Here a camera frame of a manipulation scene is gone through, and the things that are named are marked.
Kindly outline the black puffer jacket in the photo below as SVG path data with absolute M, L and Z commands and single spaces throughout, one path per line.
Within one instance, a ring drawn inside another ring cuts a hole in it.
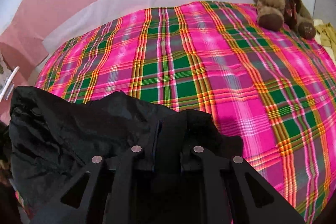
M 176 112 L 123 92 L 78 104 L 20 86 L 13 92 L 10 116 L 14 184 L 32 214 L 92 157 L 114 157 L 134 145 L 145 147 L 158 132 L 174 144 L 201 145 L 221 157 L 243 153 L 242 138 L 220 134 L 210 114 Z

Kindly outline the pink plaid bed cover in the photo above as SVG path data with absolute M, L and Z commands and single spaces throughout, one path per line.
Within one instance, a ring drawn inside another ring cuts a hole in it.
M 200 1 L 122 16 L 60 46 L 35 86 L 76 103 L 123 91 L 210 113 L 306 223 L 335 191 L 334 62 L 288 27 L 259 27 L 254 5 Z

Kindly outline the white patterned storage box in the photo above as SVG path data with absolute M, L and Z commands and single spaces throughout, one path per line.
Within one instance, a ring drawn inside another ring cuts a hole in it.
M 0 54 L 1 56 L 1 74 L 0 74 L 0 90 L 1 90 L 1 94 L 0 94 L 0 102 L 2 102 L 3 100 L 7 101 L 9 99 L 9 96 L 11 94 L 11 92 L 14 90 L 14 78 L 17 75 L 18 71 L 19 71 L 19 66 L 16 66 L 14 69 L 11 69 L 7 66 L 7 63 L 3 57 L 2 54 Z

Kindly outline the yellow cloth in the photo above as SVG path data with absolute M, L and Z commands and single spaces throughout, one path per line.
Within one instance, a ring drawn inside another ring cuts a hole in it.
M 323 23 L 321 19 L 314 20 L 316 29 L 315 41 L 323 46 L 333 63 L 335 63 L 335 28 L 331 23 Z

